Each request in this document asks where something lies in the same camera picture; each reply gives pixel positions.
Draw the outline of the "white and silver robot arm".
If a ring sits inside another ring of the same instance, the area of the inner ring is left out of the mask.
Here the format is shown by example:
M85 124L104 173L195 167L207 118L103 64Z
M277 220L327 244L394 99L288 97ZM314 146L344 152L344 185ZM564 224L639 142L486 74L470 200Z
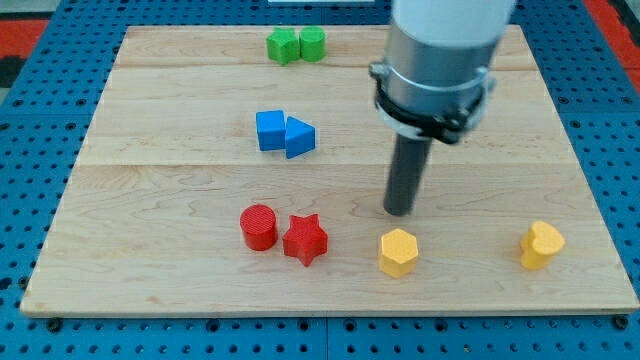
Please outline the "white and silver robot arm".
M454 144L484 116L491 61L514 0L395 0L382 60L369 66L385 125Z

